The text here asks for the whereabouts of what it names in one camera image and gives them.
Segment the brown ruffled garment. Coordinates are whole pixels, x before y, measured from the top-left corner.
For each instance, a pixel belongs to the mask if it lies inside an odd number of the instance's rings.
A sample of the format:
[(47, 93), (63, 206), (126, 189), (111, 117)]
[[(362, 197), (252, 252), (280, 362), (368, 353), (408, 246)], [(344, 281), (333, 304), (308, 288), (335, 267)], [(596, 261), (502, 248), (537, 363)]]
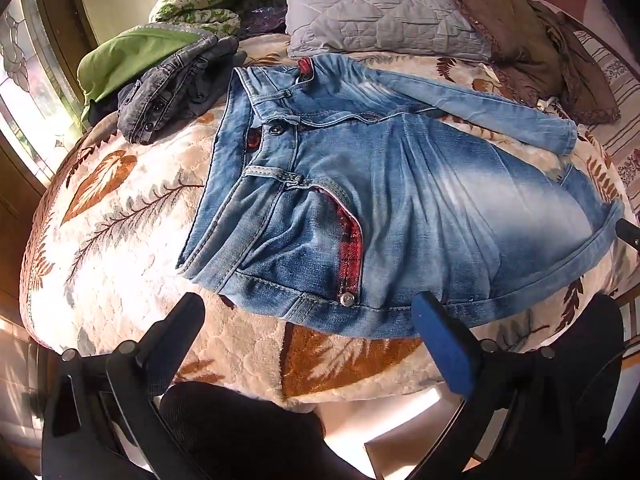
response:
[(604, 73), (561, 14), (535, 0), (452, 0), (489, 44), (503, 86), (534, 107), (557, 98), (574, 122), (612, 124), (620, 109)]

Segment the light blue denim jeans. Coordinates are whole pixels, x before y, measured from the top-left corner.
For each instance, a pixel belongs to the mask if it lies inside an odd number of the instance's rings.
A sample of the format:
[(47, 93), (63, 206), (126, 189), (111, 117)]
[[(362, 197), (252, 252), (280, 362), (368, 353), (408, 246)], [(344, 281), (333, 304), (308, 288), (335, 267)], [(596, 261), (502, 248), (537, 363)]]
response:
[(430, 292), (474, 327), (594, 268), (620, 200), (444, 116), (567, 158), (574, 122), (342, 54), (238, 67), (178, 271), (261, 315), (346, 337), (416, 334)]

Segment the lime green garment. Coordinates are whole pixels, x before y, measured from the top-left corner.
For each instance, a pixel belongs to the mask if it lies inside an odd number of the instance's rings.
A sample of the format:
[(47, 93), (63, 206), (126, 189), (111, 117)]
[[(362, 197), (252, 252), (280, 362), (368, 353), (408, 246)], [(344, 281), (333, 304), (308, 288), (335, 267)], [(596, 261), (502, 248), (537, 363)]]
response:
[(88, 120), (92, 102), (103, 100), (168, 55), (207, 36), (212, 36), (209, 30), (185, 24), (148, 23), (100, 44), (77, 67), (77, 81), (84, 94), (81, 119)]

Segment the grey quilted pillow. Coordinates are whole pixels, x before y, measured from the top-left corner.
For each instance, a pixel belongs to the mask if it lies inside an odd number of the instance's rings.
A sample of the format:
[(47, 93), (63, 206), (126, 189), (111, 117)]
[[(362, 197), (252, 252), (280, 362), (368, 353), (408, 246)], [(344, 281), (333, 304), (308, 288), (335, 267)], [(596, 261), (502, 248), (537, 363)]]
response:
[(490, 58), (486, 40), (451, 0), (286, 0), (288, 55), (388, 51)]

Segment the stained glass window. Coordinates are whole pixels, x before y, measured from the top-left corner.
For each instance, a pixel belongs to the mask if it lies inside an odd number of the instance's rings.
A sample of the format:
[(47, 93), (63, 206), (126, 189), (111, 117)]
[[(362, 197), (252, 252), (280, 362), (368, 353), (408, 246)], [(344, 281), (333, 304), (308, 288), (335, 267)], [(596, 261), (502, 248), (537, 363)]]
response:
[(84, 132), (73, 92), (44, 29), (37, 0), (1, 13), (1, 135), (28, 171), (48, 185)]

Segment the cream leaf-pattern blanket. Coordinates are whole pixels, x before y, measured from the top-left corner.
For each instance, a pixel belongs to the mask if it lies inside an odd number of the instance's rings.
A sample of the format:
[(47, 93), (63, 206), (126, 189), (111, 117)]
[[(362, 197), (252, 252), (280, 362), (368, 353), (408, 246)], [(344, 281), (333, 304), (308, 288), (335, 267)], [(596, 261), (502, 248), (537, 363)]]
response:
[[(579, 127), (570, 159), (602, 198), (621, 198), (639, 218), (639, 79), (586, 32), (576, 36), (600, 65), (622, 112), (614, 125)], [(392, 52), (353, 53), (372, 68), (502, 94), (484, 64)], [(284, 405), (400, 396), (440, 382), (416, 339), (327, 335), (227, 306), (192, 286), (175, 266), (198, 206), (224, 98), (203, 117), (149, 146), (112, 134), (74, 148), (35, 213), (21, 270), (21, 316), (36, 341), (82, 356), (139, 339), (184, 292), (194, 290), (206, 319), (176, 381), (210, 382)], [(582, 278), (529, 311), (474, 332), (501, 348), (533, 349), (568, 327), (598, 290), (623, 292), (637, 257), (622, 242)]]

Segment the dark grey denim garment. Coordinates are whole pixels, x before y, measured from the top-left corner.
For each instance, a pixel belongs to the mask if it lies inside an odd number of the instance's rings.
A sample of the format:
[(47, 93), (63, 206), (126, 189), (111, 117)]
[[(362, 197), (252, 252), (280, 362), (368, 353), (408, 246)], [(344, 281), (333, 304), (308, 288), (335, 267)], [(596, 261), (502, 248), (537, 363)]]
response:
[(149, 144), (175, 122), (202, 116), (245, 59), (234, 37), (209, 35), (178, 50), (119, 90), (117, 130), (130, 143)]

